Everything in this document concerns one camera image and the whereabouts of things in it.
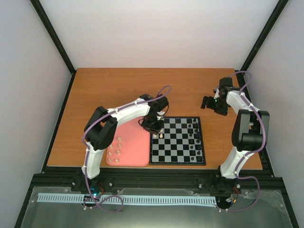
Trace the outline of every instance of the pink mat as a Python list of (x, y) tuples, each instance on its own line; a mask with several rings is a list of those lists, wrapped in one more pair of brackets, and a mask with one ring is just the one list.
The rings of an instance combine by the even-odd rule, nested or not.
[(142, 117), (128, 121), (116, 129), (112, 148), (108, 147), (106, 155), (106, 162), (109, 165), (145, 166), (149, 163), (150, 133), (138, 124), (140, 119)]

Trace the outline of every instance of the vertical black post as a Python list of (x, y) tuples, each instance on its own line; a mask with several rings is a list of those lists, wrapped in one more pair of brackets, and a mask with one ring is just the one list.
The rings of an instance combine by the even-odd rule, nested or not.
[(252, 47), (249, 55), (247, 56), (241, 70), (248, 70), (251, 62), (255, 58), (257, 52), (259, 51), (260, 47), (264, 43), (268, 33), (272, 29), (273, 25), (275, 24), (276, 20), (279, 18), (281, 12), (283, 11), (285, 5), (287, 4), (288, 0), (279, 0), (277, 5), (275, 6), (274, 10), (272, 11), (268, 21), (266, 22), (261, 34), (256, 40), (256, 43)]
[(67, 56), (67, 53), (65, 51), (65, 49), (63, 48), (59, 37), (57, 36), (50, 20), (48, 19), (48, 16), (46, 14), (46, 12), (44, 11), (41, 3), (39, 0), (30, 0), (33, 7), (35, 8), (38, 16), (40, 17), (44, 27), (47, 29), (47, 32), (49, 33), (49, 35), (51, 36), (57, 50), (59, 51), (61, 57), (63, 58), (63, 61), (65, 62), (68, 70), (71, 72), (71, 74), (75, 74), (75, 68), (73, 67), (73, 64), (71, 63), (71, 60), (69, 59), (69, 57)]

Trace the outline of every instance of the white perforated rail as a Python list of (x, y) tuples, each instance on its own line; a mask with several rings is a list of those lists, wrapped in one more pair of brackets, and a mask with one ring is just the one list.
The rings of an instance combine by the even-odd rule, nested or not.
[[(101, 201), (109, 195), (103, 195)], [(83, 203), (89, 197), (84, 194), (56, 194), (56, 193), (39, 193), (37, 202), (48, 203)], [(207, 206), (214, 207), (216, 205), (215, 197), (211, 196), (124, 196), (124, 205), (142, 205), (142, 206), (173, 206), (173, 205), (189, 205), (189, 206)], [(112, 197), (104, 202), (104, 204), (121, 204), (121, 201)]]

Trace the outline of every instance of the metal frame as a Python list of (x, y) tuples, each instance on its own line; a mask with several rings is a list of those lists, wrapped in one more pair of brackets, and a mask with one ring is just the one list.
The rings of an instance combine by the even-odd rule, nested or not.
[[(34, 174), (32, 182), (29, 186), (28, 192), (26, 194), (23, 206), (21, 208), (20, 214), (18, 216), (15, 227), (21, 226), (23, 217), (26, 212), (27, 205), (29, 203), (32, 190), (35, 186), (59, 186), (59, 187), (71, 187), (72, 190), (81, 191), (86, 193), (87, 189), (84, 183), (84, 176), (82, 175), (81, 168), (67, 168), (67, 167), (48, 167), (46, 166), (49, 154), (51, 152), (57, 130), (63, 115), (64, 108), (67, 103), (67, 99), (76, 76), (76, 70), (74, 69), (67, 53), (65, 52), (51, 22), (49, 21), (41, 3), (39, 0), (30, 0), (33, 4), (37, 14), (39, 15), (41, 21), (46, 27), (49, 35), (51, 36), (55, 46), (57, 47), (59, 53), (61, 54), (67, 68), (71, 72), (71, 80), (66, 92), (65, 99), (63, 101), (60, 114), (54, 129), (54, 133), (49, 145), (47, 156), (40, 174)], [(241, 70), (247, 70), (256, 56), (258, 50), (265, 41), (268, 33), (275, 24), (288, 0), (279, 0), (276, 7), (274, 8), (270, 18), (268, 19), (266, 25), (264, 26), (260, 36), (255, 42), (252, 50), (250, 51), (248, 57), (246, 58)], [(238, 83), (240, 86), (245, 84), (244, 75), (237, 74)], [(250, 100), (250, 96), (247, 88), (244, 90), (247, 98)], [(274, 173), (271, 167), (271, 163), (267, 154), (266, 149), (262, 150), (260, 153), (260, 159), (262, 162), (263, 169), (259, 171), (242, 170), (240, 176), (253, 175), (258, 178), (260, 187), (262, 190), (280, 190), (289, 218), (293, 224), (293, 227), (299, 227), (293, 208), (291, 206), (284, 182), (282, 178), (274, 177)], [(198, 193), (207, 193), (211, 196), (225, 196), (225, 194), (219, 194), (215, 192), (207, 183), (214, 179), (214, 170), (164, 170), (164, 169), (123, 169), (123, 168), (101, 168), (101, 174), (97, 177), (104, 184), (106, 192), (112, 192), (116, 194), (117, 190), (123, 188), (168, 188), (168, 189), (187, 189)], [(240, 180), (239, 184), (243, 189), (256, 189), (256, 182), (254, 180)]]

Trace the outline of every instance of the chessboard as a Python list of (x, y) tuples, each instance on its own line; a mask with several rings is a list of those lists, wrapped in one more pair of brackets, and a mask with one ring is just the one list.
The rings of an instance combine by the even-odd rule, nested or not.
[(150, 140), (150, 164), (206, 165), (199, 117), (165, 117)]

